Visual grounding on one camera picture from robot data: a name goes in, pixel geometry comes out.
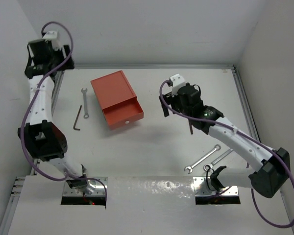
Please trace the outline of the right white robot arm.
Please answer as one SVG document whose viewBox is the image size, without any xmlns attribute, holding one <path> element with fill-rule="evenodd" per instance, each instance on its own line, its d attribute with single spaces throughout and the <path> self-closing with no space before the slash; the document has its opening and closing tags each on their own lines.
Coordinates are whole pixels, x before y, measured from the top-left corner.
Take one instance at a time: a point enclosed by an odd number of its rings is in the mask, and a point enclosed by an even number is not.
<svg viewBox="0 0 294 235">
<path fill-rule="evenodd" d="M 168 80 L 162 84 L 171 88 L 169 93 L 159 94 L 164 116 L 172 112 L 186 118 L 191 127 L 219 140 L 249 164 L 249 169 L 219 166 L 211 173 L 208 188 L 221 191 L 225 187 L 238 186 L 272 198 L 290 178 L 287 150 L 275 150 L 258 142 L 233 125 L 221 111 L 204 105 L 200 88 L 186 82 L 175 85 Z"/>
</svg>

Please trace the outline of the orange drawer cabinet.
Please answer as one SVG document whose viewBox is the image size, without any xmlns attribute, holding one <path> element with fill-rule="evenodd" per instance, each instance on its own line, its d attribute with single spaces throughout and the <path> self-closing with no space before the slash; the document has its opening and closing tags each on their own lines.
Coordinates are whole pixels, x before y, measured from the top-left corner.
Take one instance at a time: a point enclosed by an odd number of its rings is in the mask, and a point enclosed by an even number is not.
<svg viewBox="0 0 294 235">
<path fill-rule="evenodd" d="M 101 110 L 131 98 L 137 98 L 122 70 L 91 81 Z"/>
</svg>

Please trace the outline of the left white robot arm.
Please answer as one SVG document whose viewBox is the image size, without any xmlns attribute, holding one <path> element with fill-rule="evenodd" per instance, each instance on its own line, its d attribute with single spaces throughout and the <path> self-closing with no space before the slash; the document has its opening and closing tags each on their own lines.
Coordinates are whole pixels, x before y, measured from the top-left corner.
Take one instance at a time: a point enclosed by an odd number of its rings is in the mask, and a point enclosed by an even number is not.
<svg viewBox="0 0 294 235">
<path fill-rule="evenodd" d="M 70 188 L 85 192 L 88 182 L 85 168 L 67 155 L 65 135 L 52 120 L 52 93 L 58 71 L 74 68 L 70 47 L 60 46 L 57 39 L 33 40 L 27 45 L 25 75 L 29 81 L 30 104 L 18 136 L 26 160 L 39 159 L 56 167 Z"/>
</svg>

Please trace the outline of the orange top drawer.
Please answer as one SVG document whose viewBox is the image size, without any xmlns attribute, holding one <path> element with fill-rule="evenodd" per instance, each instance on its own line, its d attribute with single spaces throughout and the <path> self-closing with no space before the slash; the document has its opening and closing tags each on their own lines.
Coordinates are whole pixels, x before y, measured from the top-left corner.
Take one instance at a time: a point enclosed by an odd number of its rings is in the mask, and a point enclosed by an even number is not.
<svg viewBox="0 0 294 235">
<path fill-rule="evenodd" d="M 121 128 L 144 117 L 144 111 L 137 98 L 131 98 L 102 111 L 110 130 Z"/>
</svg>

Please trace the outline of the dark hex key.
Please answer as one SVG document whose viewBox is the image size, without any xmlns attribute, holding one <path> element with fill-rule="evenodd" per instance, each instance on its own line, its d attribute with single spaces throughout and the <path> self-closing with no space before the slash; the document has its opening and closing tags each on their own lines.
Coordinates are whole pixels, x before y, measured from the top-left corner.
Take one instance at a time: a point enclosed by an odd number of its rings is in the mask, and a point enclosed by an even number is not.
<svg viewBox="0 0 294 235">
<path fill-rule="evenodd" d="M 79 109 L 78 109 L 78 112 L 77 112 L 77 115 L 76 115 L 76 118 L 74 120 L 74 123 L 73 123 L 73 129 L 75 131 L 80 131 L 80 128 L 77 128 L 77 122 L 78 122 L 78 119 L 79 119 L 79 116 L 80 116 L 80 112 L 81 112 L 81 109 L 82 109 L 82 105 L 79 106 Z"/>
<path fill-rule="evenodd" d="M 189 128 L 190 128 L 190 133 L 191 135 L 194 134 L 194 131 L 193 131 L 193 125 L 191 124 L 191 122 L 189 121 Z"/>
</svg>

